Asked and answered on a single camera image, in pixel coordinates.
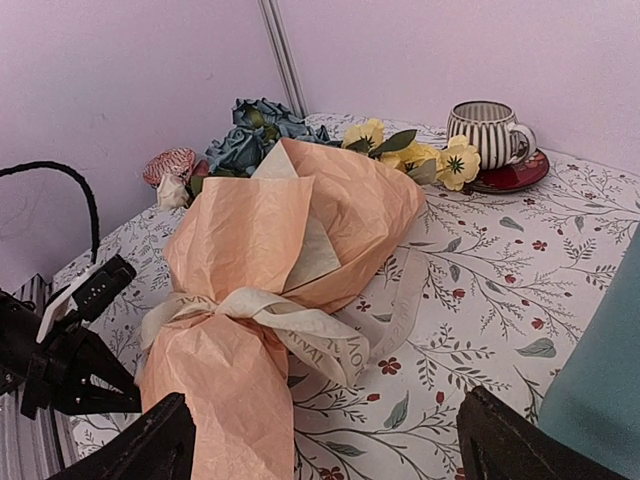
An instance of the tablecloth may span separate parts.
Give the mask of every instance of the tablecloth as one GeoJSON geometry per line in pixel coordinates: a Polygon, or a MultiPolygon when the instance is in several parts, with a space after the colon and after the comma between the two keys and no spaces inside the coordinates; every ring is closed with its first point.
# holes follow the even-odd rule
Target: tablecloth
{"type": "MultiPolygon", "coordinates": [[[[341,138],[352,115],[312,115],[341,138]]],[[[444,146],[445,131],[418,129],[444,146]]],[[[464,479],[455,417],[465,390],[483,385],[531,422],[613,278],[640,218],[636,176],[545,150],[547,178],[521,193],[491,196],[425,187],[427,203],[407,238],[364,292],[338,312],[387,322],[409,248],[423,255],[417,322],[393,355],[376,359],[355,388],[327,382],[291,357],[296,478],[464,479]]],[[[120,252],[138,276],[94,323],[124,365],[140,361],[136,329],[170,291],[162,249],[183,216],[151,207],[108,235],[100,259],[120,252]]],[[[68,282],[88,261],[55,276],[68,282]]],[[[132,420],[73,418],[79,454],[104,445],[132,420]]]]}

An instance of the striped mug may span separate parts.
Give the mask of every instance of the striped mug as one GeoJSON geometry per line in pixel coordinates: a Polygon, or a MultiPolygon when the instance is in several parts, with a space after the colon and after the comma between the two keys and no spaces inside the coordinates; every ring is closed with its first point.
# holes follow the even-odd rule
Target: striped mug
{"type": "Polygon", "coordinates": [[[447,123],[447,138],[465,135],[478,148],[480,168],[492,170],[526,160],[536,151],[536,136],[518,123],[515,112],[496,102],[456,105],[447,123]]]}

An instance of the white ribbon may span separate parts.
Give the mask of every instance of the white ribbon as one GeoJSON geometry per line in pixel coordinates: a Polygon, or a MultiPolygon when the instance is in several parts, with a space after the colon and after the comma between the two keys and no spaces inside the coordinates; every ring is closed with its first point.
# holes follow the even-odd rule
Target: white ribbon
{"type": "MultiPolygon", "coordinates": [[[[409,250],[390,323],[372,349],[375,357],[392,353],[411,333],[423,284],[416,275],[424,276],[424,267],[424,255],[409,250]]],[[[142,348],[151,347],[162,325],[196,313],[252,318],[272,328],[301,361],[340,385],[352,387],[369,360],[369,340],[359,331],[321,310],[251,287],[233,291],[220,305],[200,295],[171,293],[142,319],[142,348]]]]}

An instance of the mug handle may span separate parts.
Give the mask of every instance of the mug handle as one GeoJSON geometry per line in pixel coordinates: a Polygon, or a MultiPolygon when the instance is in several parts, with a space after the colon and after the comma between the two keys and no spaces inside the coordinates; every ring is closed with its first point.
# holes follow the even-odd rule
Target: mug handle
{"type": "Polygon", "coordinates": [[[515,122],[511,122],[509,125],[507,125],[507,130],[511,135],[521,133],[527,141],[527,151],[524,153],[524,155],[514,155],[506,163],[507,165],[512,165],[514,163],[521,162],[522,160],[526,160],[535,153],[536,149],[538,148],[538,144],[536,142],[536,136],[533,133],[533,130],[531,130],[526,125],[523,125],[522,123],[515,122]]]}

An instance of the black cable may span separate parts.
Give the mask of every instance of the black cable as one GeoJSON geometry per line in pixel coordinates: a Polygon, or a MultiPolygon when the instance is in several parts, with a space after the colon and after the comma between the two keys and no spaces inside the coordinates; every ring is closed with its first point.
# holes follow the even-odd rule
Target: black cable
{"type": "Polygon", "coordinates": [[[0,177],[13,175],[14,173],[27,172],[29,170],[36,170],[39,168],[49,168],[51,170],[57,170],[59,172],[66,173],[76,182],[78,182],[80,188],[82,188],[82,192],[87,199],[87,207],[89,207],[89,219],[91,221],[91,263],[96,263],[98,259],[98,249],[100,248],[100,220],[98,218],[98,206],[96,205],[96,199],[93,196],[91,187],[82,175],[76,172],[73,168],[62,163],[43,160],[23,163],[14,167],[0,169],[0,177]]]}

